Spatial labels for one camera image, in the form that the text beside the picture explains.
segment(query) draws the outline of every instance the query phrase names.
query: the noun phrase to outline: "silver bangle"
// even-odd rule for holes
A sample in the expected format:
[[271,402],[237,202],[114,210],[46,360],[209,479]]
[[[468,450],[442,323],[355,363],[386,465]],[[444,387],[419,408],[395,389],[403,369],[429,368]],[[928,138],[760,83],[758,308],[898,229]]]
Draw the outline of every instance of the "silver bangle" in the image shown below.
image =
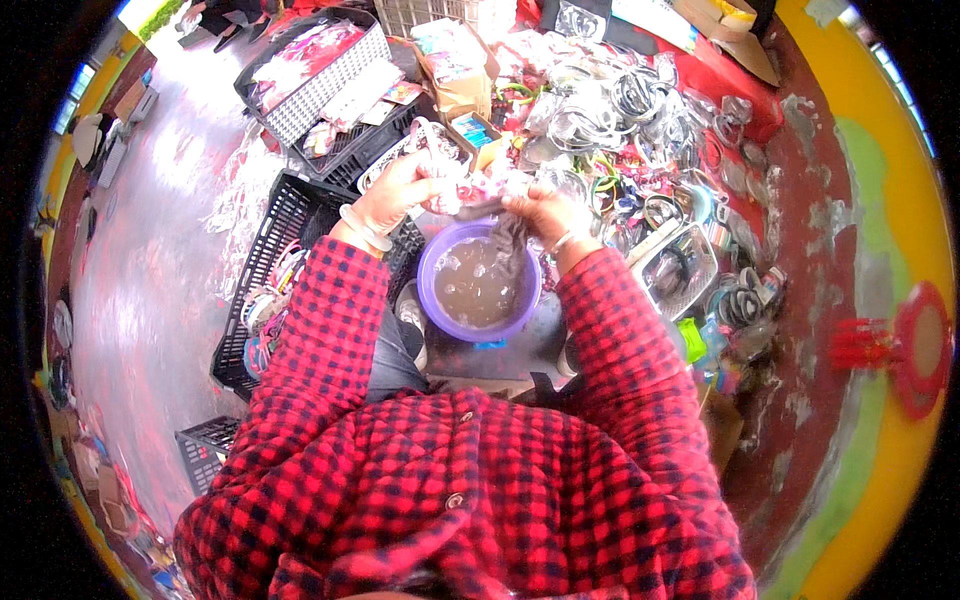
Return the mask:
[[560,239],[557,240],[557,243],[553,245],[553,248],[550,249],[549,254],[557,255],[557,252],[564,249],[564,246],[572,244],[574,242],[579,242],[584,239],[584,234],[580,232],[575,232],[573,229],[568,229],[565,234],[560,236]]
[[364,221],[353,212],[353,206],[349,204],[340,204],[340,218],[344,220],[344,223],[349,225],[351,229],[356,231],[360,237],[364,239],[365,242],[378,249],[381,252],[389,252],[390,249],[394,246],[394,243],[391,242],[386,237],[380,235],[374,231],[369,225],[364,223]]

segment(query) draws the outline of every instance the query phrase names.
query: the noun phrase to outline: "plastic basin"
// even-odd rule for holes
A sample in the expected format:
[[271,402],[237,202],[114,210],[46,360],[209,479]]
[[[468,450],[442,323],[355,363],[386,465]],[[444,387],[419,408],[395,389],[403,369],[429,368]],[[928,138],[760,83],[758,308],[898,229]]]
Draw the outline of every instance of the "plastic basin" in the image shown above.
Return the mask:
[[520,331],[533,316],[540,299],[541,270],[537,255],[527,248],[527,268],[519,293],[516,296],[514,314],[501,323],[484,328],[466,327],[446,316],[437,300],[435,267],[440,258],[458,243],[474,238],[490,239],[494,220],[484,219],[467,223],[455,223],[437,234],[423,250],[417,272],[417,291],[423,311],[437,327],[465,342],[484,343],[505,340]]

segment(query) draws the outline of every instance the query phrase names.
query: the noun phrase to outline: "checkered jacket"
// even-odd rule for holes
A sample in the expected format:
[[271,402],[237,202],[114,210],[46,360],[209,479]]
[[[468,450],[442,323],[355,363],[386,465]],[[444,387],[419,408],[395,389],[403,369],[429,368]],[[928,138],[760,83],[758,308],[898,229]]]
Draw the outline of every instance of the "checkered jacket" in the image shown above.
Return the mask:
[[623,260],[558,286],[568,413],[477,389],[365,405],[389,273],[314,248],[280,344],[175,549],[199,598],[341,598],[425,568],[478,599],[754,598],[697,395]]

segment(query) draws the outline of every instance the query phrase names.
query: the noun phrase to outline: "shoe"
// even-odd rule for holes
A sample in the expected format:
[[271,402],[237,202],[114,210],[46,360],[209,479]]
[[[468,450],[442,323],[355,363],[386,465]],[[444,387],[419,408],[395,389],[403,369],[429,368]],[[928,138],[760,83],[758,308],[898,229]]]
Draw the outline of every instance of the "shoe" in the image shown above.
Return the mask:
[[557,371],[564,377],[575,377],[580,372],[580,365],[577,363],[577,350],[570,341],[573,332],[566,332],[566,341],[564,347],[560,350],[560,356],[557,358]]
[[234,39],[235,37],[239,36],[239,35],[240,35],[240,32],[243,31],[243,28],[240,27],[239,25],[234,24],[233,27],[234,27],[234,30],[233,30],[228,36],[222,36],[222,37],[220,38],[220,41],[217,42],[217,45],[213,47],[213,52],[214,52],[214,53],[220,52],[221,50],[223,50],[224,48],[226,48],[226,47],[227,47],[227,44],[229,44],[229,42],[230,42],[232,39]]
[[414,365],[417,370],[423,372],[426,369],[426,318],[423,316],[423,308],[420,306],[420,300],[417,297],[417,280],[408,281],[399,296],[396,297],[396,308],[394,314],[398,319],[420,330],[423,336],[423,345],[417,358],[414,359]]
[[270,27],[270,19],[268,18],[262,23],[254,23],[250,27],[250,39],[247,43],[252,44],[260,39],[265,33],[267,33],[267,28]]

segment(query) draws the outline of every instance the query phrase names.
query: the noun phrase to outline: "jeans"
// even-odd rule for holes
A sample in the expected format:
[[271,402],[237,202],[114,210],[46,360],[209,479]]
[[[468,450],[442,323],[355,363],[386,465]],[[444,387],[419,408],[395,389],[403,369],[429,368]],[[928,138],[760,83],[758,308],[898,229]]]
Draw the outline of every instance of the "jeans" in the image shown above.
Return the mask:
[[373,366],[367,389],[367,403],[379,402],[402,388],[426,393],[427,380],[414,365],[423,347],[423,335],[415,325],[384,311],[380,333],[373,347]]

